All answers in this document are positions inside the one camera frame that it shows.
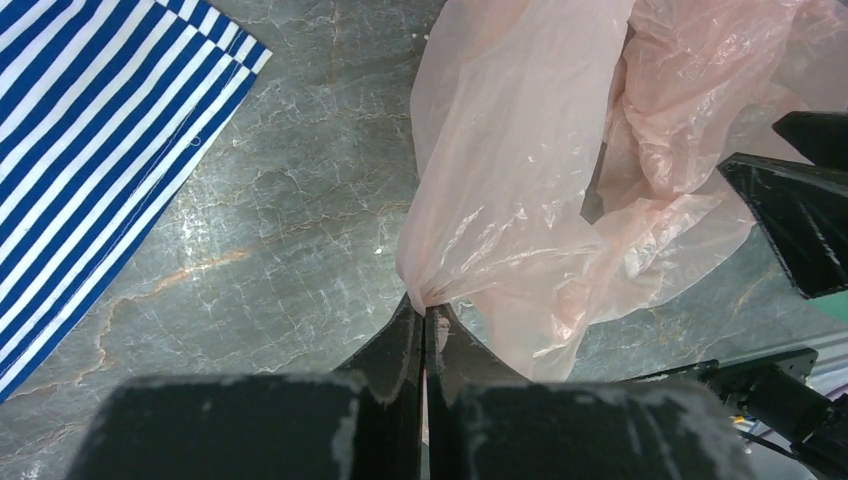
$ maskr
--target striped cloth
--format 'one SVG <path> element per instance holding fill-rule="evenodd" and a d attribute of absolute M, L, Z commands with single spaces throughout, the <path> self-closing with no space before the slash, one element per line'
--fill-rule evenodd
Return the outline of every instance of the striped cloth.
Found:
<path fill-rule="evenodd" d="M 270 52 L 198 0 L 0 0 L 0 402 L 82 318 Z"/>

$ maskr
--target cable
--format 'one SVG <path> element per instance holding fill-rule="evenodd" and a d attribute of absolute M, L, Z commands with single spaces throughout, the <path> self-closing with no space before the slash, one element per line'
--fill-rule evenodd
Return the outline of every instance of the cable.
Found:
<path fill-rule="evenodd" d="M 764 439 L 762 439 L 762 438 L 760 438 L 756 435 L 750 434 L 748 432 L 739 432 L 739 436 L 741 436 L 745 440 L 748 440 L 749 442 L 756 443 L 757 445 L 759 445 L 761 447 L 768 448 L 772 452 L 779 453 L 780 455 L 783 455 L 784 457 L 786 457 L 790 460 L 795 460 L 796 462 L 798 461 L 798 457 L 794 453 L 786 450 L 785 448 L 779 447 L 779 446 L 769 442 L 768 440 L 764 440 Z"/>

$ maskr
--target pink plastic bag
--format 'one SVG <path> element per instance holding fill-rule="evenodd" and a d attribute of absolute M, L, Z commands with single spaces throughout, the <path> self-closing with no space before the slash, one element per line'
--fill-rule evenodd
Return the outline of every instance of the pink plastic bag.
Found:
<path fill-rule="evenodd" d="M 731 138 L 749 143 L 775 105 L 795 98 L 783 88 L 789 85 L 769 80 L 810 67 L 779 68 L 807 3 L 744 0 L 752 4 L 743 8 L 747 24 L 743 12 L 716 16 L 740 2 L 637 0 L 634 8 L 633 0 L 448 0 L 411 101 L 421 185 L 397 267 L 416 309 L 469 296 L 502 359 L 531 378 L 560 380 L 589 324 L 666 301 L 732 253 L 751 223 L 723 180 L 711 176 L 728 128 L 739 116 L 741 130 L 731 130 Z M 690 3 L 698 5 L 678 6 Z M 759 11 L 757 21 L 758 8 L 779 12 Z M 653 70 L 619 63 L 631 9 L 636 35 L 624 58 L 627 66 L 654 62 Z M 731 26 L 689 31 L 696 14 Z M 710 23 L 701 20 L 694 23 Z M 797 41 L 809 45 L 834 29 L 812 25 Z M 743 26 L 752 31 L 733 31 Z M 650 51 L 650 37 L 661 35 L 667 51 Z M 752 38 L 767 59 L 736 44 Z M 725 57 L 715 56 L 717 46 Z M 681 49 L 692 54 L 688 63 L 674 57 Z M 664 63 L 663 55 L 676 63 Z M 712 65 L 717 59 L 729 65 L 723 75 Z M 616 71 L 621 95 L 611 89 Z M 700 87 L 690 85 L 701 79 Z M 659 81 L 671 100 L 657 91 Z M 734 89 L 695 98 L 710 82 Z M 610 98 L 615 109 L 608 114 Z M 714 98 L 716 105 L 705 104 Z M 763 99 L 764 109 L 743 112 Z M 676 106 L 663 117 L 669 102 Z M 674 122 L 699 113 L 703 118 L 675 136 Z M 605 123 L 599 193 L 606 213 L 590 225 L 580 211 Z M 709 234 L 696 234 L 705 224 Z"/>

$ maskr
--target marble surface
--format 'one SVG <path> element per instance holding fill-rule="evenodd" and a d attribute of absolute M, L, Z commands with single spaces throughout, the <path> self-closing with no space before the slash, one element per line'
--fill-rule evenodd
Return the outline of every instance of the marble surface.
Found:
<path fill-rule="evenodd" d="M 0 479 L 61 478 L 97 405 L 151 373 L 324 371 L 403 293 L 417 178 L 408 98 L 443 0 L 213 0 L 274 56 L 133 260 L 0 405 Z M 479 314 L 456 305 L 485 338 Z M 593 326 L 573 378 L 734 356 L 845 325 L 759 232 L 676 300 Z"/>

